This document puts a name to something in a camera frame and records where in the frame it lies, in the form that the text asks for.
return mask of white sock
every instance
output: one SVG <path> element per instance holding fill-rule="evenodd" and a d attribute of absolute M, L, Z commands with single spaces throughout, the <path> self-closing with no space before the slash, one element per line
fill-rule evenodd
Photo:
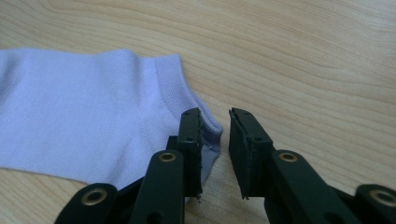
<path fill-rule="evenodd" d="M 0 50 L 0 167 L 121 189 L 145 174 L 193 107 L 204 121 L 205 180 L 222 129 L 185 82 L 177 55 Z"/>

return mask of table surface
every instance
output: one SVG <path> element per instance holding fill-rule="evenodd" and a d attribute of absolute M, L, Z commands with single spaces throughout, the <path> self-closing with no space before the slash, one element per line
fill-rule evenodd
<path fill-rule="evenodd" d="M 0 48 L 180 54 L 224 128 L 221 154 L 186 223 L 269 223 L 242 200 L 228 153 L 232 107 L 329 184 L 396 189 L 396 2 L 0 1 Z M 0 223 L 52 223 L 85 184 L 0 169 Z"/>

